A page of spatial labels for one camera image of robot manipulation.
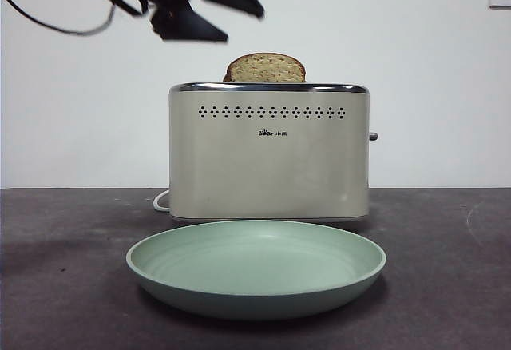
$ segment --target plate rim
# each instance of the plate rim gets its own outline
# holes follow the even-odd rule
[[[249,293],[249,294],[247,294],[247,293],[235,293],[235,292],[212,292],[212,291],[208,291],[208,290],[203,290],[203,289],[200,290],[200,289],[194,289],[194,288],[180,288],[178,286],[162,282],[161,280],[158,280],[157,278],[155,278],[153,276],[150,276],[148,273],[140,270],[140,268],[138,268],[133,263],[133,261],[131,259],[131,256],[132,256],[133,252],[139,246],[144,244],[144,242],[149,241],[149,240],[153,239],[154,237],[157,237],[157,236],[160,236],[160,235],[172,234],[175,231],[182,230],[182,229],[199,228],[199,227],[204,226],[204,225],[231,224],[231,223],[243,224],[244,222],[261,222],[261,221],[276,222],[276,223],[280,223],[280,224],[289,224],[289,225],[296,225],[296,224],[298,224],[298,225],[312,225],[312,226],[315,226],[318,229],[321,229],[321,228],[333,229],[337,233],[341,232],[342,234],[346,234],[348,236],[356,237],[357,239],[361,239],[362,241],[365,241],[367,244],[374,246],[379,251],[379,253],[381,255],[381,260],[379,261],[378,265],[374,269],[372,269],[370,272],[364,273],[362,276],[357,277],[355,280],[353,280],[351,282],[344,283],[344,284],[337,284],[336,286],[328,286],[328,287],[324,287],[324,288],[312,288],[312,289],[303,290],[303,291],[300,291],[300,292]],[[345,287],[348,287],[348,286],[353,286],[353,285],[359,284],[359,283],[361,283],[361,282],[363,282],[365,280],[370,279],[371,277],[373,277],[374,275],[376,275],[376,274],[378,274],[378,273],[380,273],[382,271],[383,267],[386,264],[386,254],[385,254],[385,251],[380,247],[380,245],[378,245],[377,243],[373,242],[369,238],[365,238],[364,236],[361,236],[361,235],[356,234],[356,233],[349,232],[347,230],[338,229],[338,228],[334,228],[334,227],[326,226],[326,225],[312,224],[312,223],[308,223],[308,222],[285,221],[285,220],[256,220],[256,219],[254,219],[254,220],[232,220],[232,221],[207,222],[207,223],[203,223],[203,224],[195,224],[195,225],[182,226],[182,227],[179,227],[179,228],[165,230],[163,232],[152,234],[152,235],[147,236],[146,238],[143,238],[142,240],[138,241],[136,244],[132,245],[129,248],[129,250],[126,253],[126,255],[125,255],[125,260],[126,260],[126,263],[127,263],[128,267],[130,268],[130,270],[132,272],[134,272],[137,276],[141,276],[142,278],[145,278],[146,280],[150,280],[151,282],[154,282],[156,284],[160,284],[160,285],[162,285],[162,286],[164,286],[166,288],[173,288],[175,290],[180,290],[180,291],[183,291],[183,292],[198,292],[198,293],[201,293],[201,294],[209,294],[209,295],[215,295],[215,296],[270,297],[270,296],[298,296],[298,295],[312,294],[312,293],[317,293],[317,292],[328,292],[328,291],[332,291],[332,290],[337,290],[339,288],[345,288]]]

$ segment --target toaster brand logo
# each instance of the toaster brand logo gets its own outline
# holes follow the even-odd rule
[[[263,129],[263,130],[259,131],[259,135],[260,136],[268,136],[268,137],[286,137],[287,132],[281,132],[281,131],[272,132],[268,129]]]

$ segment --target chrome trim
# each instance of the chrome trim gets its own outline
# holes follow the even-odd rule
[[[310,82],[189,82],[173,86],[171,92],[192,91],[238,92],[349,92],[369,94],[364,86],[351,84],[319,84]]]

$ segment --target toaster vent hole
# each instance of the toaster vent hole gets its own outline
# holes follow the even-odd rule
[[[236,115],[236,118],[241,118],[242,115],[246,115],[247,118],[252,118],[252,116],[258,118],[265,118],[266,114],[271,118],[277,118],[281,116],[281,118],[291,119],[311,119],[312,117],[316,117],[317,119],[321,119],[322,117],[328,119],[334,118],[333,116],[338,116],[338,119],[344,119],[344,115],[346,111],[343,107],[333,108],[332,106],[322,107],[322,106],[268,106],[266,109],[264,106],[199,106],[197,110],[200,118],[206,118],[206,116],[211,115],[212,118],[217,118],[217,115],[223,115],[224,118],[229,118],[229,114]]]

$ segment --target power cord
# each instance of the power cord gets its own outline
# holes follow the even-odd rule
[[[164,206],[160,206],[160,204],[158,203],[158,201],[166,196],[168,194],[168,190],[165,190],[164,192],[161,192],[160,194],[158,194],[154,200],[153,200],[153,208],[157,211],[157,212],[166,212],[168,213],[170,211],[170,208],[165,208]]]
[[[115,12],[115,4],[112,4],[110,7],[109,15],[106,18],[106,21],[103,22],[101,25],[91,29],[91,30],[67,30],[60,28],[58,26],[53,26],[50,24],[47,24],[45,22],[42,22],[40,20],[37,20],[35,17],[32,17],[28,13],[26,13],[22,8],[20,8],[13,0],[6,0],[19,14],[21,14],[23,17],[28,18],[30,21],[35,22],[36,24],[43,26],[45,28],[55,30],[57,32],[63,33],[63,34],[72,34],[73,36],[93,36],[94,34],[98,34],[108,28],[113,20],[113,14]]]

